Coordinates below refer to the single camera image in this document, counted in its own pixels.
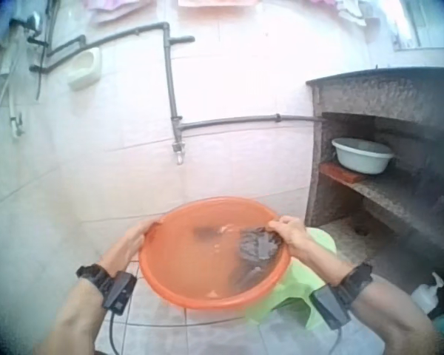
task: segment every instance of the granite countertop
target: granite countertop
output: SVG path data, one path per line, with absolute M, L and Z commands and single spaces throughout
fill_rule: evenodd
M 306 84 L 315 85 L 322 84 L 330 80 L 337 79 L 353 79 L 353 78 L 368 78 L 373 76 L 390 76 L 398 78 L 422 78 L 444 80 L 444 67 L 397 67 L 397 68 L 381 68 L 359 70 L 357 72 L 344 72 L 342 74 L 325 76 L 308 80 Z

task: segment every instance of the white tiled wall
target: white tiled wall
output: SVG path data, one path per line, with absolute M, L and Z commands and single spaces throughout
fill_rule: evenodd
M 158 0 L 102 26 L 89 24 L 82 4 L 62 1 L 54 47 L 81 33 L 93 41 L 163 20 L 170 22 L 174 36 L 196 37 L 195 43 L 172 48 L 184 122 L 276 112 L 312 115 L 306 79 L 369 67 L 361 29 L 310 1 L 183 9 L 176 0 Z M 188 131 L 185 162 L 178 166 L 171 147 L 161 31 L 101 50 L 98 83 L 72 92 L 67 66 L 59 67 L 44 76 L 39 101 L 34 98 L 37 77 L 26 71 L 31 51 L 14 81 L 24 136 L 13 139 L 7 108 L 0 112 L 0 339 L 12 349 L 29 350 L 42 339 L 77 267 L 97 260 L 144 216 L 218 195 L 255 198 L 280 214 L 302 217 L 306 210 L 312 124 Z M 142 285 L 137 292 L 151 299 L 152 292 Z M 159 315 L 159 300 L 151 302 L 149 313 L 136 311 L 146 305 L 132 304 L 129 321 L 139 325 L 128 325 L 126 336 L 124 328 L 116 328 L 118 347 L 182 354 L 175 349 L 186 349 L 189 339 L 191 352 L 204 352 L 205 345 L 193 340 L 197 327 L 187 333 L 178 327 L 143 329 L 141 323 L 149 319 L 153 324 Z M 169 325 L 184 324 L 181 312 Z M 190 314 L 189 319 L 196 318 Z M 227 333 L 222 326 L 208 331 L 210 339 Z M 244 328 L 240 333 L 240 349 L 261 354 L 260 334 Z M 254 340 L 248 344 L 245 336 Z

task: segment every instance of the gray pipe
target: gray pipe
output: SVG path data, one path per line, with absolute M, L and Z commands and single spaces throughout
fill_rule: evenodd
M 59 59 L 55 63 L 51 64 L 48 67 L 40 67 L 38 65 L 32 65 L 30 67 L 31 72 L 41 72 L 42 74 L 49 74 L 54 69 L 62 65 L 63 63 L 69 61 L 72 57 L 75 55 L 78 55 L 79 53 L 82 53 L 85 50 L 89 50 L 94 47 L 100 47 L 102 44 L 106 44 L 111 41 L 115 41 L 117 39 L 131 36 L 131 35 L 139 35 L 142 32 L 148 32 L 153 30 L 163 30 L 165 33 L 167 33 L 167 36 L 169 38 L 169 24 L 167 22 L 157 22 L 155 24 L 147 24 L 144 26 L 138 26 L 135 28 L 132 28 L 130 30 L 126 30 L 120 33 L 116 33 L 115 35 L 109 35 L 108 37 L 101 38 L 93 43 L 89 43 L 84 45 L 83 47 L 78 48 L 74 52 L 64 56 L 63 58 Z M 170 38 L 168 41 L 171 44 L 172 42 L 176 43 L 187 43 L 187 42 L 193 42 L 195 39 L 194 37 L 188 35 L 180 38 Z
M 307 116 L 291 116 L 291 115 L 269 115 L 269 116 L 245 116 L 234 118 L 219 118 L 217 120 L 194 122 L 190 124 L 180 124 L 181 131 L 188 129 L 219 126 L 221 124 L 247 124 L 251 122 L 282 122 L 282 121 L 307 121 L 307 122 L 323 122 L 323 118 L 307 117 Z

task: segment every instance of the black cable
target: black cable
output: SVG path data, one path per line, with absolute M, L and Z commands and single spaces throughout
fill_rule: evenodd
M 110 338 L 110 346 L 112 347 L 115 355 L 120 355 L 115 348 L 115 344 L 113 343 L 113 317 L 115 317 L 115 313 L 112 312 L 112 316 L 110 316 L 110 327 L 109 327 L 109 338 Z
M 337 330 L 337 339 L 335 340 L 335 343 L 333 344 L 331 350 L 329 350 L 329 355 L 332 355 L 334 353 L 335 348 L 340 344 L 341 340 L 342 340 L 342 328 L 339 328 Z

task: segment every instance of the shelf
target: shelf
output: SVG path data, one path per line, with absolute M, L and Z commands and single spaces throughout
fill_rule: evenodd
M 373 258 L 394 240 L 394 232 L 366 212 L 334 220 L 319 228 L 334 239 L 339 257 L 352 263 Z
M 334 175 L 322 173 L 390 211 L 444 251 L 444 212 L 432 211 L 432 204 L 418 194 L 416 183 L 408 175 L 386 172 L 357 183 L 346 183 Z

